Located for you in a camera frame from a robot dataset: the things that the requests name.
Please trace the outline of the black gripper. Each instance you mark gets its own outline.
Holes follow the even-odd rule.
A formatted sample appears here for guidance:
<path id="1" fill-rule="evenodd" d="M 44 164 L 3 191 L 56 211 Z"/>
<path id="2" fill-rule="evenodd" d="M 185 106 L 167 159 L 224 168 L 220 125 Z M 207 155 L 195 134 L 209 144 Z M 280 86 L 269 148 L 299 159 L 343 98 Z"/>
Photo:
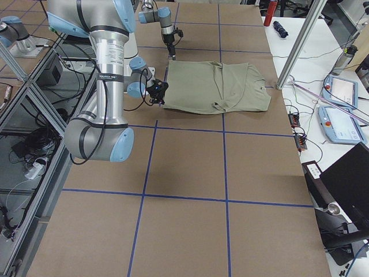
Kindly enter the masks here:
<path id="1" fill-rule="evenodd" d="M 175 50 L 175 35 L 180 38 L 183 37 L 183 31 L 176 26 L 168 26 L 161 28 L 161 35 L 164 44 L 168 47 L 169 56 L 173 61 L 176 60 L 176 50 Z"/>
<path id="2" fill-rule="evenodd" d="M 150 96 L 151 104 L 165 104 L 165 92 L 168 89 L 168 83 L 161 80 L 155 80 L 153 84 L 146 89 Z"/>

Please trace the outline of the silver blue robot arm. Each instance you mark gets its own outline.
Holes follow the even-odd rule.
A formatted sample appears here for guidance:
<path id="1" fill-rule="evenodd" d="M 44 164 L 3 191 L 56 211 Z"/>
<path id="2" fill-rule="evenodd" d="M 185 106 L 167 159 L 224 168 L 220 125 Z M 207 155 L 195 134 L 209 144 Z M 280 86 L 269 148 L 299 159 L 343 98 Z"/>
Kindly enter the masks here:
<path id="1" fill-rule="evenodd" d="M 161 28 L 161 38 L 168 50 L 168 55 L 172 60 L 176 60 L 175 36 L 178 35 L 179 41 L 183 37 L 183 31 L 171 21 L 171 10 L 169 7 L 159 8 L 156 1 L 142 1 L 141 11 L 138 13 L 141 24 L 159 23 Z"/>
<path id="2" fill-rule="evenodd" d="M 141 57 L 129 62 L 125 81 L 125 44 L 134 41 L 136 28 L 131 1 L 49 1 L 47 14 L 56 31 L 89 38 L 96 55 L 96 92 L 67 124 L 67 149 L 83 160 L 125 161 L 134 131 L 123 116 L 124 93 L 142 98 L 148 93 L 151 104 L 162 104 L 168 89 Z"/>

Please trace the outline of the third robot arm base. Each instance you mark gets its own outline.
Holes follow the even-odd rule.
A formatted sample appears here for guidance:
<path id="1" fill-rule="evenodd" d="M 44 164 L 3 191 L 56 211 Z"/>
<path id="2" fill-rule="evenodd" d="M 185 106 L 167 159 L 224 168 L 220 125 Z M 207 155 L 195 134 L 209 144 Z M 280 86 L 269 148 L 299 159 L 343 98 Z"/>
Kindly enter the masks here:
<path id="1" fill-rule="evenodd" d="M 34 38 L 17 16 L 1 18 L 1 43 L 16 58 L 36 58 L 49 44 L 48 39 Z"/>

